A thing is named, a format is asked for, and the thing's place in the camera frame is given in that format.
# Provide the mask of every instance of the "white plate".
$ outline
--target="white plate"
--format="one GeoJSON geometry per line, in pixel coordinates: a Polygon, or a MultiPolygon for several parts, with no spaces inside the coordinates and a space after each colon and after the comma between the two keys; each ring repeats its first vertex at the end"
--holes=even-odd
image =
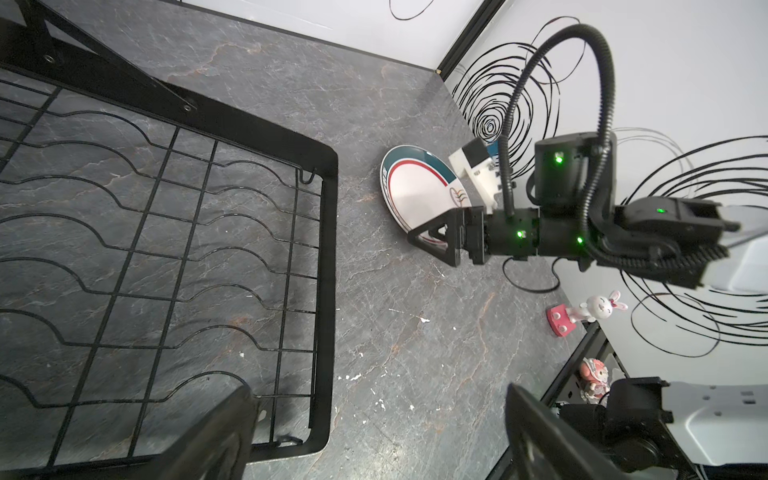
{"type": "MultiPolygon", "coordinates": [[[[447,210],[471,206],[462,182],[450,167],[420,147],[399,145],[388,151],[379,179],[389,212],[406,232],[447,210]]],[[[444,244],[427,233],[421,237],[444,244]]]]}

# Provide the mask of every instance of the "marble countertop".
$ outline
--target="marble countertop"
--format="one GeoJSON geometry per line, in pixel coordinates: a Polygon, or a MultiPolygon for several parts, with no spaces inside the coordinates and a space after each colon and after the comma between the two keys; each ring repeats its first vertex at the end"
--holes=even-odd
{"type": "MultiPolygon", "coordinates": [[[[507,445],[507,384],[541,395],[582,332],[549,329],[544,309],[561,292],[515,290],[501,258],[451,268],[408,245],[389,214],[378,178],[388,149],[446,159],[472,138],[439,76],[157,0],[46,3],[152,75],[339,155],[329,444],[245,478],[484,478],[507,445]]],[[[512,271],[550,281],[541,259],[512,271]]]]}

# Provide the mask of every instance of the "plate rim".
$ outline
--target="plate rim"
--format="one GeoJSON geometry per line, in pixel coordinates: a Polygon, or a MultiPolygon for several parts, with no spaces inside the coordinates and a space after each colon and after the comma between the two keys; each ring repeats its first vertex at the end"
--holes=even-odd
{"type": "MultiPolygon", "coordinates": [[[[442,174],[440,174],[440,172],[438,172],[437,170],[435,170],[434,168],[432,168],[432,167],[431,167],[429,164],[427,164],[425,161],[422,161],[422,160],[420,160],[420,159],[418,159],[418,158],[409,158],[409,159],[410,159],[410,160],[414,160],[414,161],[417,161],[417,162],[419,162],[420,164],[424,164],[426,167],[429,167],[429,168],[430,168],[430,170],[431,170],[433,173],[435,173],[435,174],[439,175],[439,177],[440,177],[440,178],[441,178],[441,179],[442,179],[442,180],[445,182],[445,186],[446,186],[446,187],[447,187],[448,185],[450,185],[450,184],[454,183],[454,182],[458,182],[458,185],[460,186],[460,188],[461,188],[462,190],[466,191],[466,189],[464,188],[464,184],[462,183],[461,179],[459,179],[459,178],[458,178],[458,175],[456,175],[456,173],[455,173],[455,172],[453,172],[453,170],[450,168],[450,166],[449,166],[449,165],[447,165],[447,163],[446,163],[446,162],[442,161],[442,159],[441,159],[440,157],[438,157],[437,155],[433,154],[432,152],[430,152],[429,150],[425,149],[424,147],[420,147],[420,146],[418,146],[418,145],[413,145],[413,144],[400,144],[400,145],[396,145],[395,147],[392,147],[392,148],[390,148],[389,150],[387,150],[387,152],[386,152],[386,153],[384,154],[384,156],[382,157],[382,161],[381,161],[381,163],[379,164],[379,188],[380,188],[380,189],[381,189],[381,191],[382,191],[382,196],[384,197],[384,202],[386,203],[387,209],[389,210],[389,214],[391,214],[391,215],[392,215],[392,217],[395,219],[395,222],[397,222],[397,224],[400,226],[400,228],[401,228],[403,231],[405,231],[406,233],[408,233],[408,232],[409,232],[411,229],[410,229],[410,228],[409,228],[409,229],[406,229],[406,227],[410,227],[410,226],[409,226],[407,223],[406,223],[405,225],[403,225],[403,223],[405,223],[405,219],[402,219],[402,222],[403,222],[403,223],[401,223],[401,219],[400,219],[399,215],[396,213],[396,209],[394,209],[394,208],[393,208],[393,205],[391,204],[391,202],[390,202],[390,199],[389,199],[389,195],[391,195],[391,192],[389,193],[389,195],[387,195],[385,192],[389,192],[389,189],[387,189],[387,190],[385,190],[385,189],[384,189],[384,175],[383,175],[383,173],[384,173],[384,162],[386,161],[386,159],[387,159],[387,156],[388,156],[389,154],[391,154],[393,150],[395,150],[396,148],[400,148],[400,147],[413,147],[413,148],[416,148],[416,149],[418,149],[418,150],[424,151],[424,152],[426,152],[427,154],[431,155],[431,156],[432,156],[432,157],[434,157],[434,158],[435,158],[437,161],[439,161],[441,164],[445,165],[445,166],[446,166],[446,167],[447,167],[447,168],[448,168],[448,169],[449,169],[449,170],[450,170],[450,171],[451,171],[451,172],[452,172],[452,173],[455,175],[455,179],[454,179],[454,180],[448,181],[448,179],[447,179],[447,178],[443,177],[443,176],[442,176],[442,174]]],[[[467,201],[470,203],[470,205],[469,205],[469,206],[471,206],[471,205],[472,205],[472,202],[469,200],[469,198],[468,198],[468,197],[467,197],[467,199],[466,199],[466,200],[467,200],[467,201]]],[[[429,241],[430,243],[437,243],[437,244],[445,245],[445,242],[444,242],[444,241],[442,241],[442,240],[437,240],[437,239],[435,239],[435,238],[432,238],[432,237],[430,237],[430,236],[429,236],[427,233],[422,233],[421,237],[422,237],[424,240],[427,240],[427,241],[429,241]]]]}

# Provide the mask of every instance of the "dish rack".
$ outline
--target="dish rack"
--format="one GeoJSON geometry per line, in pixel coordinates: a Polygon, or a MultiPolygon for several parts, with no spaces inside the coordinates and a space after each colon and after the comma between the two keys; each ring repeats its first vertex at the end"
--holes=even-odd
{"type": "Polygon", "coordinates": [[[322,449],[336,153],[19,4],[25,26],[0,18],[0,470],[128,472],[241,386],[249,462],[322,449]]]}

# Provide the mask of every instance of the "white rabbit toy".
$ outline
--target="white rabbit toy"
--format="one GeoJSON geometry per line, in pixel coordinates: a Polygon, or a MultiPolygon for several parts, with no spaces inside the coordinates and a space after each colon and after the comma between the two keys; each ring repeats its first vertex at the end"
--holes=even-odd
{"type": "MultiPolygon", "coordinates": [[[[589,297],[586,303],[582,303],[577,307],[566,308],[565,312],[568,314],[568,318],[571,319],[571,323],[580,322],[582,320],[587,320],[589,323],[592,323],[595,320],[605,320],[611,316],[614,308],[618,308],[619,310],[627,309],[626,303],[616,301],[619,300],[620,296],[621,294],[618,290],[611,292],[611,295],[609,295],[608,298],[594,295],[589,297]]],[[[556,319],[560,318],[559,313],[555,313],[555,315],[557,315],[556,319]]]]}

